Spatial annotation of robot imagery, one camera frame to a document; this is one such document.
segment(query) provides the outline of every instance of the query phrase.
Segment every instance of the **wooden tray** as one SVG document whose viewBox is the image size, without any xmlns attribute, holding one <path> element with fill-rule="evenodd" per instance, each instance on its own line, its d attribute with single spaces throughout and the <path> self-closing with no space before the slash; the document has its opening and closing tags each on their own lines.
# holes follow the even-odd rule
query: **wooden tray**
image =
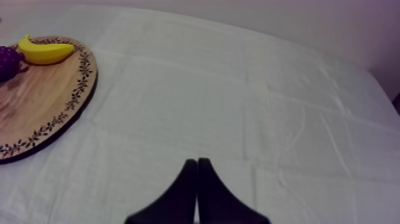
<svg viewBox="0 0 400 224">
<path fill-rule="evenodd" d="M 57 36 L 31 41 L 70 43 L 75 51 L 51 66 L 23 63 L 28 71 L 0 84 L 0 163 L 25 158 L 55 141 L 79 118 L 96 88 L 95 57 L 80 42 Z"/>
</svg>

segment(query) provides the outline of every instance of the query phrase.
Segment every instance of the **grapes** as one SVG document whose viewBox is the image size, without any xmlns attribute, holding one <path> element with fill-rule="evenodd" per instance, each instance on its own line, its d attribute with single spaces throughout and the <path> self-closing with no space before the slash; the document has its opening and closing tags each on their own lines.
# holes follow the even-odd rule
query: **grapes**
<svg viewBox="0 0 400 224">
<path fill-rule="evenodd" d="M 20 71 L 24 55 L 13 48 L 0 46 L 0 82 L 12 79 Z"/>
</svg>

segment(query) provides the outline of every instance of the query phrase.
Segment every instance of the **yellow banana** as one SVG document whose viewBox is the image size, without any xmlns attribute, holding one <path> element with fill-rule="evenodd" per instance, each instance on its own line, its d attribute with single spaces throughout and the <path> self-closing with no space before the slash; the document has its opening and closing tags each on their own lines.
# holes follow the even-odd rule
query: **yellow banana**
<svg viewBox="0 0 400 224">
<path fill-rule="evenodd" d="M 53 64 L 67 58 L 74 46 L 66 43 L 35 44 L 26 35 L 18 43 L 18 51 L 25 56 L 25 60 L 32 64 Z"/>
</svg>

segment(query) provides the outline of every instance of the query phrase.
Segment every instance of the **floral border pattern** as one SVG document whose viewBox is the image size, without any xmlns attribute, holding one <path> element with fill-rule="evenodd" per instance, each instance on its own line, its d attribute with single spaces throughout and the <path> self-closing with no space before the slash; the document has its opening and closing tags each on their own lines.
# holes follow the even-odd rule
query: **floral border pattern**
<svg viewBox="0 0 400 224">
<path fill-rule="evenodd" d="M 50 120 L 46 125 L 42 125 L 38 130 L 34 130 L 32 135 L 27 139 L 19 139 L 18 142 L 13 144 L 0 145 L 0 154 L 2 155 L 3 159 L 19 154 L 22 149 L 28 150 L 30 147 L 33 148 L 37 146 L 37 141 L 40 140 L 41 136 L 48 136 L 55 126 L 63 124 L 66 118 L 68 118 L 68 114 L 65 114 L 64 112 L 75 110 L 76 105 L 80 102 L 79 100 L 82 93 L 84 93 L 88 87 L 88 77 L 93 74 L 93 71 L 90 69 L 90 54 L 84 51 L 85 48 L 83 46 L 77 45 L 70 41 L 62 41 L 58 38 L 31 41 L 36 44 L 68 43 L 74 45 L 75 51 L 79 52 L 79 72 L 81 77 L 77 80 L 77 87 L 73 89 L 70 100 L 65 103 L 64 111 L 60 112 L 59 115 L 54 116 L 53 119 Z"/>
</svg>

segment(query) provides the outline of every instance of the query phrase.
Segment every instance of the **table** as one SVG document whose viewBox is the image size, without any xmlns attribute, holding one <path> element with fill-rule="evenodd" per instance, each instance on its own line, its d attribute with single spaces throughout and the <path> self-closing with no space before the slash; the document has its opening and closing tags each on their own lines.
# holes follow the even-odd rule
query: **table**
<svg viewBox="0 0 400 224">
<path fill-rule="evenodd" d="M 0 223 L 123 223 L 198 157 L 275 224 L 399 223 L 400 120 L 365 70 L 159 11 L 19 5 L 0 15 L 0 44 L 67 36 L 99 67 L 81 119 L 0 167 Z"/>
</svg>

